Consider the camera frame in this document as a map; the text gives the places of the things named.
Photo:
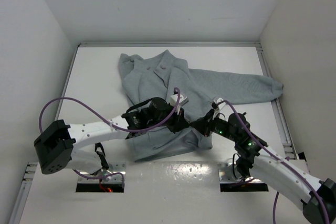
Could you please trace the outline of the grey zip jacket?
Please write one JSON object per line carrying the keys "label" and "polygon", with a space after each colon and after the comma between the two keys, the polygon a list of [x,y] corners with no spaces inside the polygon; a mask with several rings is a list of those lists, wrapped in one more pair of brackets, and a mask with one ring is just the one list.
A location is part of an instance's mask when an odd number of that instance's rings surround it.
{"label": "grey zip jacket", "polygon": [[[191,69],[186,60],[168,50],[149,59],[121,54],[118,69],[130,105],[153,97],[168,101],[174,88],[179,88],[188,98],[183,109],[189,121],[203,117],[216,98],[236,105],[270,102],[283,94],[282,83],[270,77]],[[128,140],[128,146],[135,162],[213,147],[211,137],[202,136],[191,127],[175,134],[166,127],[157,127]]]}

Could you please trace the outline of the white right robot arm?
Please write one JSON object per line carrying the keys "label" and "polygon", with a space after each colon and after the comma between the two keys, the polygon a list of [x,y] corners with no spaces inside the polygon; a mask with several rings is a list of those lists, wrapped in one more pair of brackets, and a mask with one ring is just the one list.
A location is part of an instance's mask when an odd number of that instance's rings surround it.
{"label": "white right robot arm", "polygon": [[261,180],[285,196],[309,223],[335,221],[335,182],[314,177],[277,154],[249,130],[244,114],[233,113],[225,121],[208,112],[192,122],[191,127],[204,136],[215,133],[233,141],[240,155],[236,161],[237,171],[244,178]]}

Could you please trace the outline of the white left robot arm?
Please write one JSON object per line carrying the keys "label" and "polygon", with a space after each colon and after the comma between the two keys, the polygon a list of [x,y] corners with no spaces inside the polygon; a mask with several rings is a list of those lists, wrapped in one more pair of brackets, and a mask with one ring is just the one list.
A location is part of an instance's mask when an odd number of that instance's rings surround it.
{"label": "white left robot arm", "polygon": [[88,174],[109,168],[102,142],[127,140],[144,135],[157,127],[176,133],[188,128],[182,106],[185,95],[172,95],[167,103],[151,98],[129,108],[126,113],[106,120],[85,124],[66,124],[56,120],[41,130],[34,141],[41,172],[54,174],[62,169],[75,169]]}

